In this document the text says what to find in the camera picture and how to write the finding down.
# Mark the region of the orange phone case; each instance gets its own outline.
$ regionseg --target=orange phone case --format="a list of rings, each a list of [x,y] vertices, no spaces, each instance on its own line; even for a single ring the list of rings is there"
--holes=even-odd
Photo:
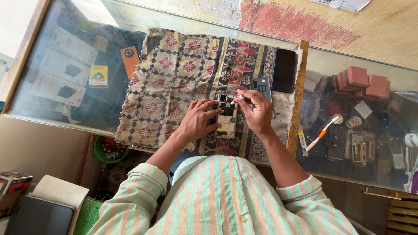
[[[138,53],[134,46],[124,48],[120,50],[122,54],[123,63],[125,64],[126,73],[128,78],[132,79],[132,74],[136,69],[136,66],[139,64]]]

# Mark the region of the hand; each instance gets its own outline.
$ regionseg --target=hand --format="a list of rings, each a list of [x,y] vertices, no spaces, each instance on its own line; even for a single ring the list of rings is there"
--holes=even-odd
[[[273,103],[257,90],[237,90],[237,92],[250,99],[236,99],[245,114],[248,127],[258,136],[274,133],[271,128]],[[249,104],[253,104],[255,108],[251,109]]]
[[[209,119],[224,112],[219,109],[208,111],[211,106],[217,103],[217,100],[211,99],[195,100],[190,103],[186,116],[173,135],[186,145],[220,128],[222,126],[220,123],[206,126]]]

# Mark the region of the phone camera module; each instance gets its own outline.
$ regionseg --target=phone camera module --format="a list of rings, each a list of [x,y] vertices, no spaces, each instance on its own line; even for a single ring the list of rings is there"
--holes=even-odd
[[[219,101],[220,102],[226,102],[227,101],[227,95],[220,95],[219,96]]]

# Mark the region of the shirt sleeve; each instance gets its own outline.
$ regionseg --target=shirt sleeve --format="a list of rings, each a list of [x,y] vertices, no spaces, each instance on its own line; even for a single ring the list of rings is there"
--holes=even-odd
[[[157,207],[166,194],[168,177],[156,166],[139,164],[128,173],[115,196],[103,203],[99,220],[89,235],[144,234]]]
[[[320,234],[358,234],[341,211],[325,196],[322,183],[312,175],[299,184],[276,188],[285,208]]]

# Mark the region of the green mat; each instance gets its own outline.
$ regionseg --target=green mat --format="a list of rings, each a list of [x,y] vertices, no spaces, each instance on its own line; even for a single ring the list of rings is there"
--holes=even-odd
[[[86,235],[93,227],[96,221],[99,220],[99,209],[103,202],[85,199],[81,205],[80,213],[77,218],[74,234]]]

